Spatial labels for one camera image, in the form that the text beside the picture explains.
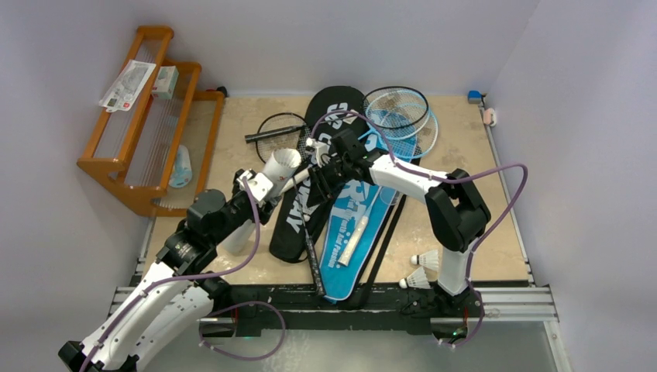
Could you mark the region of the white shuttlecock tube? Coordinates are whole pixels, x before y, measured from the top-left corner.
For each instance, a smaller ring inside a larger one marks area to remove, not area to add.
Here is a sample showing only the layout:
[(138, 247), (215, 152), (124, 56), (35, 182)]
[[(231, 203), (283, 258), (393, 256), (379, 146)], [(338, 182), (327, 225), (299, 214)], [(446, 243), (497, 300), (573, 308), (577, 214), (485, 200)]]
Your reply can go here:
[[(291, 148), (275, 150), (261, 172), (255, 172), (254, 170), (239, 170), (237, 172), (237, 190), (244, 191), (245, 185), (248, 185), (257, 207), (275, 206), (280, 200), (280, 193), (284, 186), (300, 165), (301, 155), (297, 150)], [(259, 212), (260, 222), (255, 222), (250, 203), (249, 201), (246, 202), (246, 209), (249, 213), (247, 221), (242, 222), (238, 229), (219, 245), (223, 250), (233, 255), (237, 255), (246, 246), (246, 242), (254, 233), (256, 227), (259, 227), (265, 219), (265, 212)]]

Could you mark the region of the black racket handle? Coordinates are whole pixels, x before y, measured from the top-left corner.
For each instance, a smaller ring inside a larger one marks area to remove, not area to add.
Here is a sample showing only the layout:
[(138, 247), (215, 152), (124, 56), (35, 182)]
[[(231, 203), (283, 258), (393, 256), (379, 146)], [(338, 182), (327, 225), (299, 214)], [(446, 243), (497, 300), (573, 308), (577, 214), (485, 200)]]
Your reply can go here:
[[(297, 150), (301, 155), (301, 165), (294, 172), (294, 175), (290, 178), (287, 184), (284, 186), (282, 192), (280, 193), (280, 201), (282, 202), (284, 193), (289, 189), (295, 187), (298, 182), (303, 181), (308, 178), (308, 168), (311, 165), (311, 153), (306, 150), (306, 139), (309, 138), (310, 130), (307, 132), (297, 132), (290, 134), (289, 136), (283, 136), (282, 139), (272, 139), (271, 141), (263, 141), (260, 143), (254, 143), (256, 146), (256, 153), (258, 157), (266, 163), (275, 150), (282, 148), (291, 148)], [(311, 277), (313, 283), (315, 284), (316, 291), (319, 295), (325, 294), (325, 286), (322, 281), (322, 276), (320, 274), (319, 263), (317, 253), (315, 251), (315, 242), (313, 241), (309, 233), (305, 234), (306, 242), (306, 252), (302, 254), (305, 256), (305, 259), (308, 261)]]

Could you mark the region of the white shuttlecock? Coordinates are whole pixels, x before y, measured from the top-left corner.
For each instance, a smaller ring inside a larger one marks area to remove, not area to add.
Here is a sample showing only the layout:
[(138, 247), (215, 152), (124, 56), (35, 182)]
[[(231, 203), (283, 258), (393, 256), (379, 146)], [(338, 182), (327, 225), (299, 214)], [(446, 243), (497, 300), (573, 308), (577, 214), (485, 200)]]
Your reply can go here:
[(430, 289), (428, 276), (423, 267), (418, 267), (407, 277), (398, 281), (398, 284), (403, 289), (417, 288), (417, 289)]
[(440, 267), (439, 251), (430, 250), (425, 253), (413, 255), (410, 257), (410, 262), (413, 265), (420, 266), (434, 272), (438, 272)]

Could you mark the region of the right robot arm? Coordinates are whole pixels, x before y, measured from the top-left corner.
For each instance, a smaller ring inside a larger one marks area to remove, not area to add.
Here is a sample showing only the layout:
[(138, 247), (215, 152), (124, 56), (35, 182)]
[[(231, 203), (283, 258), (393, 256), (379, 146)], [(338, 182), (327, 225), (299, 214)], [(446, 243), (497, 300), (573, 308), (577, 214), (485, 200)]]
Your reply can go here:
[(367, 150), (347, 129), (330, 144), (307, 139), (304, 146), (317, 161), (309, 169), (308, 206), (336, 198), (350, 181), (392, 188), (426, 206), (445, 261), (437, 279), (441, 290), (435, 294), (436, 308), (444, 315), (462, 309), (469, 284), (469, 254), (491, 220), (470, 176), (461, 169), (450, 174), (431, 171), (377, 147)]

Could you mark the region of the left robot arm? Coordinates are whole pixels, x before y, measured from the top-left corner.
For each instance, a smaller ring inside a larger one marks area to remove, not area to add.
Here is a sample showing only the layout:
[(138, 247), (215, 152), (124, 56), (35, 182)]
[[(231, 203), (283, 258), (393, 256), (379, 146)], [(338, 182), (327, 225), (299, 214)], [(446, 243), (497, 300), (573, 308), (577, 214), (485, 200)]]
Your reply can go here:
[(146, 275), (127, 299), (89, 336), (68, 341), (58, 357), (70, 371), (142, 371), (191, 323), (220, 317), (231, 306), (224, 276), (206, 271), (221, 243), (244, 244), (265, 224), (291, 173), (239, 170), (231, 198), (216, 189), (197, 194)]

